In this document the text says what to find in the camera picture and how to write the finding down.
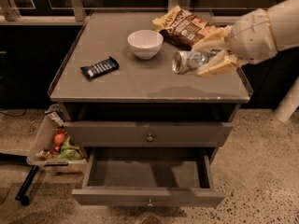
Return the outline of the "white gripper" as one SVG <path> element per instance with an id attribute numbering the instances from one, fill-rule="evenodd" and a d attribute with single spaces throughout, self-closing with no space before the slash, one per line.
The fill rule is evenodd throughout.
<path id="1" fill-rule="evenodd" d="M 241 16 L 233 26 L 217 28 L 192 46 L 192 51 L 212 50 L 220 52 L 195 70 L 198 77 L 234 71 L 239 66 L 239 60 L 257 64 L 275 57 L 278 52 L 267 11 L 259 8 Z"/>

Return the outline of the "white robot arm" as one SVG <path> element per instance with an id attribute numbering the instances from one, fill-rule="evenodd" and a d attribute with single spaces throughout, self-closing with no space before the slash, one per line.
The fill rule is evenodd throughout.
<path id="1" fill-rule="evenodd" d="M 211 77 L 234 71 L 245 64 L 274 58 L 279 51 L 299 46 L 299 0 L 286 0 L 273 7 L 256 9 L 233 25 L 218 28 L 192 51 L 221 52 L 193 73 Z"/>

